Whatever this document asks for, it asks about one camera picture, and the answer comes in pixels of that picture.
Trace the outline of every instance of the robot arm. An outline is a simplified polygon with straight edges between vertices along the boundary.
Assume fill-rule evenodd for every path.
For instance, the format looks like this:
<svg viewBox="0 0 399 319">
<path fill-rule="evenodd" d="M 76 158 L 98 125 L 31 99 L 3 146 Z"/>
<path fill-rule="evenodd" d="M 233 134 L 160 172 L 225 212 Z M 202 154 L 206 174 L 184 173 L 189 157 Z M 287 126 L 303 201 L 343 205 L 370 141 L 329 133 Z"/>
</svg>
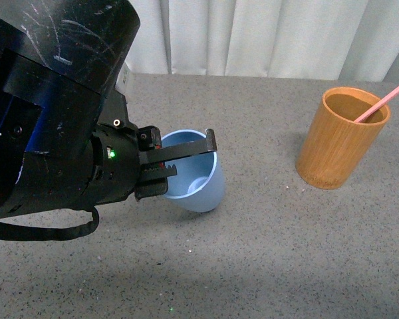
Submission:
<svg viewBox="0 0 399 319">
<path fill-rule="evenodd" d="M 0 218 L 61 208 L 94 217 L 66 235 L 0 224 L 0 239 L 87 235 L 94 206 L 162 195 L 177 174 L 165 161 L 217 150 L 212 130 L 161 148 L 157 127 L 129 121 L 114 84 L 139 25 L 127 0 L 0 0 Z"/>
</svg>

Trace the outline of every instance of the curtain fold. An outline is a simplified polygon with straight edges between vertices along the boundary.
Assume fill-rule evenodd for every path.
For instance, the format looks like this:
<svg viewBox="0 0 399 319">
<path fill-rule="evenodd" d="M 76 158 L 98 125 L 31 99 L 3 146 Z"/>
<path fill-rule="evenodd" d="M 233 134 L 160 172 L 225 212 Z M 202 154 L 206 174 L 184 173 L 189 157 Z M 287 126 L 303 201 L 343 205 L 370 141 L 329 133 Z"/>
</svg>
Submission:
<svg viewBox="0 0 399 319">
<path fill-rule="evenodd" d="M 130 0 L 133 72 L 399 82 L 399 0 Z"/>
</svg>

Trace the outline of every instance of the table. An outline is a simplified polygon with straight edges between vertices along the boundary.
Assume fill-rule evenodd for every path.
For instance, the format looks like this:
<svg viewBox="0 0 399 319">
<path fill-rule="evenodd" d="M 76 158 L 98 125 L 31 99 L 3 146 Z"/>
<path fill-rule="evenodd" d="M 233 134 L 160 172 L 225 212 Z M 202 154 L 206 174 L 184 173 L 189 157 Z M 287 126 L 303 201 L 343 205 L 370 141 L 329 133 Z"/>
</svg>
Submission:
<svg viewBox="0 0 399 319">
<path fill-rule="evenodd" d="M 399 318 L 399 97 L 334 191 L 295 170 L 322 93 L 391 83 L 137 74 L 130 120 L 213 128 L 227 182 L 210 213 L 161 197 L 98 207 L 95 233 L 0 241 L 0 318 Z M 13 219 L 68 227 L 89 214 Z"/>
</svg>

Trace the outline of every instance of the wooden cup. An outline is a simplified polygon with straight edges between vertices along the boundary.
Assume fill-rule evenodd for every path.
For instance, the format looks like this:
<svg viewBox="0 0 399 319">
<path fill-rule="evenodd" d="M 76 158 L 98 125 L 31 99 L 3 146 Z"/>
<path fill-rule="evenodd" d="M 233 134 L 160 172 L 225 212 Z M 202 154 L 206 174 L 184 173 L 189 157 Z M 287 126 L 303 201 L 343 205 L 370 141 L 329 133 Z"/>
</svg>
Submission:
<svg viewBox="0 0 399 319">
<path fill-rule="evenodd" d="M 363 123 L 353 121 L 380 100 L 358 88 L 327 90 L 296 162 L 299 175 L 312 186 L 340 187 L 353 172 L 390 117 L 385 104 Z"/>
</svg>

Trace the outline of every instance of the pink straw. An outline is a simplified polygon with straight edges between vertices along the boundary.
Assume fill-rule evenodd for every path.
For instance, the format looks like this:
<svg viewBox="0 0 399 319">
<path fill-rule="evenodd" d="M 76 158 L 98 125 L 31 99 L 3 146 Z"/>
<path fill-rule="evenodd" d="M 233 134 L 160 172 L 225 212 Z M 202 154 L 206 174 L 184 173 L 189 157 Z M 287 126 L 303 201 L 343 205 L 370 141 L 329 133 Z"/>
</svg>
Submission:
<svg viewBox="0 0 399 319">
<path fill-rule="evenodd" d="M 359 116 L 354 122 L 361 123 L 365 121 L 371 114 L 379 110 L 383 105 L 385 105 L 385 103 L 393 99 L 398 94 L 399 94 L 399 86 L 395 88 L 392 92 L 387 94 L 384 98 L 382 98 L 377 104 L 375 104 L 373 107 L 367 110 L 364 114 Z"/>
</svg>

